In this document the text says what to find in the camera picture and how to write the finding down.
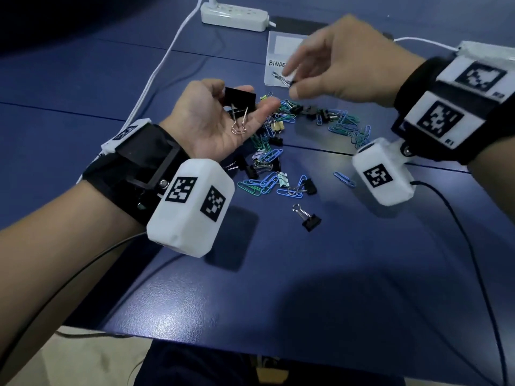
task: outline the white cable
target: white cable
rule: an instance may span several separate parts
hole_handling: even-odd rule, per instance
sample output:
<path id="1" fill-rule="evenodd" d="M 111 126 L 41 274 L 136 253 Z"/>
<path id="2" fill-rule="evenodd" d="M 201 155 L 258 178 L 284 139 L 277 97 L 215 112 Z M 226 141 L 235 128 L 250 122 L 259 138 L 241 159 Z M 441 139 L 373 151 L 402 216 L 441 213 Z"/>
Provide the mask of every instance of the white cable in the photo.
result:
<path id="1" fill-rule="evenodd" d="M 412 36 L 406 36 L 404 38 L 397 38 L 397 39 L 394 39 L 393 41 L 394 42 L 398 42 L 400 40 L 419 40 L 421 42 L 435 44 L 437 46 L 443 47 L 444 49 L 447 49 L 447 50 L 450 50 L 450 51 L 458 51 L 459 50 L 456 47 L 452 47 L 452 46 L 448 46 L 447 44 L 435 42 L 434 40 L 423 39 L 423 38 L 415 38 L 415 37 L 412 37 Z"/>
<path id="2" fill-rule="evenodd" d="M 147 96 L 147 93 L 148 91 L 150 90 L 150 86 L 152 85 L 152 82 L 154 81 L 154 79 L 156 78 L 157 74 L 159 73 L 159 71 L 161 70 L 161 68 L 163 67 L 166 59 L 168 58 L 168 55 L 170 54 L 171 52 L 171 48 L 173 47 L 173 45 L 175 44 L 175 41 L 177 40 L 177 38 L 179 37 L 179 34 L 181 33 L 182 29 L 184 28 L 184 26 L 186 24 L 188 24 L 188 22 L 191 20 L 191 18 L 198 12 L 198 10 L 200 9 L 200 6 L 202 5 L 202 0 L 198 0 L 197 2 L 197 6 L 195 7 L 195 9 L 193 11 L 191 11 L 191 13 L 187 16 L 187 18 L 182 22 L 182 24 L 180 25 L 179 29 L 177 30 L 177 33 L 175 34 L 175 37 L 174 37 L 174 40 L 172 40 L 171 44 L 170 44 L 170 47 L 168 47 L 168 50 L 166 51 L 166 53 L 164 54 L 164 57 L 163 59 L 161 60 L 161 62 L 158 64 L 158 67 L 156 68 L 156 70 L 154 70 L 150 76 L 150 78 L 148 79 L 147 81 L 147 85 L 145 85 L 145 89 L 143 90 L 143 92 L 141 93 L 139 99 L 138 99 L 138 102 L 136 102 L 136 105 L 134 106 L 134 108 L 132 109 L 127 121 L 124 123 L 123 127 L 121 128 L 120 131 L 126 129 L 126 127 L 128 127 L 131 123 L 132 123 L 132 120 L 134 119 L 134 117 L 136 116 L 136 114 L 138 113 L 139 111 L 139 108 L 141 107 L 141 105 L 143 104 L 143 101 L 145 100 L 145 97 Z"/>

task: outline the person's right hand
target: person's right hand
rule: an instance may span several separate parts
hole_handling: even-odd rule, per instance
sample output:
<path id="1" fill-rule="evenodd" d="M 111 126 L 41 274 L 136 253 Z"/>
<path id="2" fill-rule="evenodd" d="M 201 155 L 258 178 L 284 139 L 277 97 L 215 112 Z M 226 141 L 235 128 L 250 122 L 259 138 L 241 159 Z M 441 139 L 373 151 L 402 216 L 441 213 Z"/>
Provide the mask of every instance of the person's right hand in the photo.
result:
<path id="1" fill-rule="evenodd" d="M 320 95 L 393 106 L 397 92 L 424 59 L 398 46 L 369 24 L 347 15 L 307 37 L 283 75 L 297 69 L 293 100 Z"/>

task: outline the wrist-mounted device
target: wrist-mounted device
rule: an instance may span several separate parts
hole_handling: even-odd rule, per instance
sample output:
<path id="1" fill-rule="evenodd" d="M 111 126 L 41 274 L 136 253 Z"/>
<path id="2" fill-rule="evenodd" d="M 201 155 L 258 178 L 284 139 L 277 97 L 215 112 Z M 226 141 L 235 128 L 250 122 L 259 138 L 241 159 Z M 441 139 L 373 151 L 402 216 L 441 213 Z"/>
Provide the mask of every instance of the wrist-mounted device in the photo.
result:
<path id="1" fill-rule="evenodd" d="M 460 55 L 432 58 L 399 90 L 392 127 L 402 153 L 435 161 L 472 161 L 484 148 L 515 135 L 515 70 Z"/>
<path id="2" fill-rule="evenodd" d="M 132 123 L 102 145 L 82 178 L 143 225 L 188 155 L 150 119 Z"/>

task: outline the blue table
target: blue table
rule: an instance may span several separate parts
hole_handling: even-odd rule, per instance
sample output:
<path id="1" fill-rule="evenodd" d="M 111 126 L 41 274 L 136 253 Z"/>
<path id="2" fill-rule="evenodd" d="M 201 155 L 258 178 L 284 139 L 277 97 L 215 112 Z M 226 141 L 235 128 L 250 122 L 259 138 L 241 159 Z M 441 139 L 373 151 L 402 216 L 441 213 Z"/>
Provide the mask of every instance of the blue table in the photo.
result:
<path id="1" fill-rule="evenodd" d="M 327 23 L 353 12 L 394 36 L 447 44 L 513 44 L 515 0 L 220 1 Z M 0 227 L 74 184 L 120 128 L 194 2 L 157 0 L 89 37 L 0 59 L 0 190 L 10 201 Z M 266 38 L 204 26 L 196 16 L 156 79 L 144 115 L 166 116 L 191 79 L 220 77 L 266 93 Z M 426 57 L 445 54 L 403 45 Z M 287 95 L 281 88 L 274 93 Z M 320 103 L 360 116 L 372 124 L 372 137 L 394 138 L 393 110 Z M 487 384 L 484 377 L 500 383 L 467 246 L 441 201 L 419 189 L 408 203 L 381 207 L 361 182 L 351 190 L 332 175 L 353 173 L 348 138 L 308 123 L 283 137 L 284 171 L 292 181 L 308 175 L 318 187 L 300 204 L 322 218 L 319 227 L 312 233 L 302 227 L 291 210 L 295 199 L 238 189 L 213 253 L 181 257 L 138 241 L 68 324 L 449 383 Z M 411 166 L 415 178 L 446 195 L 473 239 L 513 378 L 515 229 L 465 168 L 417 163 L 432 168 Z M 27 178 L 41 184 L 37 194 Z M 238 173 L 235 181 L 241 179 Z"/>

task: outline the floor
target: floor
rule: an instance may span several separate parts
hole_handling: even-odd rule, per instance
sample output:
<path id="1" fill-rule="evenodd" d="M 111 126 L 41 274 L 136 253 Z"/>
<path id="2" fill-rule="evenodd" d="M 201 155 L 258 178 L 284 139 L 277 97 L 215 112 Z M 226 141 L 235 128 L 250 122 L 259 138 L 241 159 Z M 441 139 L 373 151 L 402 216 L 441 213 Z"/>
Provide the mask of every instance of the floor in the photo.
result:
<path id="1" fill-rule="evenodd" d="M 64 326 L 60 331 L 93 333 Z M 67 339 L 54 335 L 8 386 L 131 386 L 150 342 L 140 337 Z M 281 377 L 273 372 L 259 375 L 260 379 Z M 407 379 L 406 385 L 446 386 L 415 379 Z"/>

